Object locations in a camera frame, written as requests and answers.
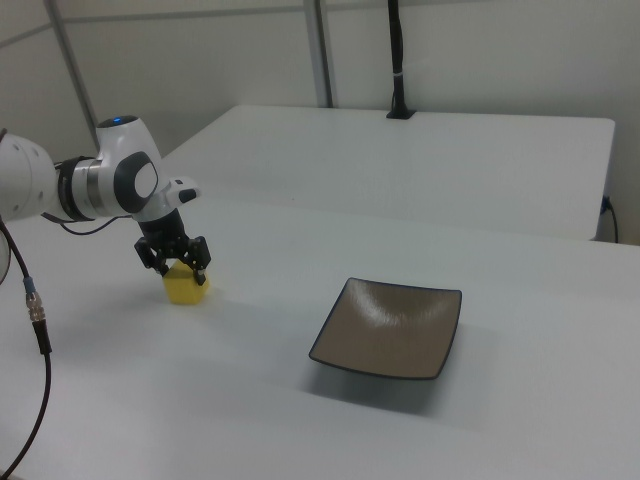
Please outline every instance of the table surface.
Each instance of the table surface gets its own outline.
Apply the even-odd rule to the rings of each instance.
[[[89,238],[12,223],[43,295],[50,409],[37,479],[640,478],[637,248],[205,195],[183,209],[213,290],[168,304],[135,223]],[[463,291],[435,381],[311,361],[348,277]],[[0,465],[43,362],[19,272],[0,288]]]
[[[235,107],[172,152],[215,198],[588,240],[614,123]]]

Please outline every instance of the power cord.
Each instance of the power cord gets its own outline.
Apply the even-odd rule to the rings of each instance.
[[[602,205],[600,206],[600,215],[603,215],[607,210],[611,210],[611,217],[613,218],[613,232],[615,235],[615,242],[619,242],[618,238],[618,219],[616,218],[616,212],[613,209],[613,204],[609,197],[602,197]]]
[[[94,230],[89,230],[88,232],[78,232],[76,230],[71,230],[64,223],[61,223],[60,226],[62,227],[62,229],[65,232],[68,232],[71,235],[78,235],[78,236],[84,237],[84,236],[87,236],[87,235],[93,235],[94,233],[98,233],[100,230],[103,230],[103,229],[107,228],[109,225],[111,225],[113,222],[115,222],[116,220],[118,220],[120,218],[131,218],[131,215],[125,215],[125,216],[122,216],[122,217],[113,217],[108,222],[105,222],[102,225],[100,225],[98,228],[96,228]]]
[[[20,265],[20,270],[22,271],[22,275],[24,277],[23,283],[26,291],[26,302],[27,309],[29,310],[29,317],[31,318],[31,324],[33,325],[33,330],[36,333],[36,338],[38,339],[38,346],[40,347],[40,353],[44,356],[45,362],[45,384],[44,384],[44,394],[42,396],[42,404],[40,405],[40,411],[38,412],[38,418],[36,418],[36,423],[31,429],[31,434],[29,438],[25,442],[22,450],[15,458],[13,463],[7,468],[7,470],[0,476],[0,480],[8,480],[10,475],[16,469],[16,467],[20,464],[24,456],[29,451],[31,444],[33,443],[36,435],[38,434],[38,430],[40,429],[40,425],[42,425],[42,419],[44,418],[45,411],[47,410],[47,404],[49,403],[49,394],[51,393],[51,343],[49,342],[49,334],[47,332],[47,320],[45,318],[44,309],[42,308],[42,300],[40,299],[40,295],[36,291],[35,285],[33,283],[33,278],[29,275],[29,270],[27,269],[27,265],[18,250],[18,247],[11,237],[9,230],[7,230],[6,225],[0,218],[0,231],[7,239],[7,243],[9,244],[9,249],[13,252],[13,255],[16,257],[16,261],[18,265]]]

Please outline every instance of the square plate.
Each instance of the square plate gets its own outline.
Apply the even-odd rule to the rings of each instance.
[[[350,278],[309,357],[382,377],[437,378],[458,326],[462,292]]]

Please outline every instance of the yellow object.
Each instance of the yellow object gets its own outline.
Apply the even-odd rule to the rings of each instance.
[[[162,277],[169,301],[177,305],[197,305],[209,289],[209,277],[202,286],[193,278],[193,271],[180,260],[176,260]]]

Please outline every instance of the black pole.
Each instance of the black pole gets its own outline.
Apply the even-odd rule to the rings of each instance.
[[[393,63],[393,101],[387,118],[408,120],[416,111],[409,110],[404,101],[402,26],[400,25],[398,0],[389,0],[389,33],[391,34],[391,61]]]

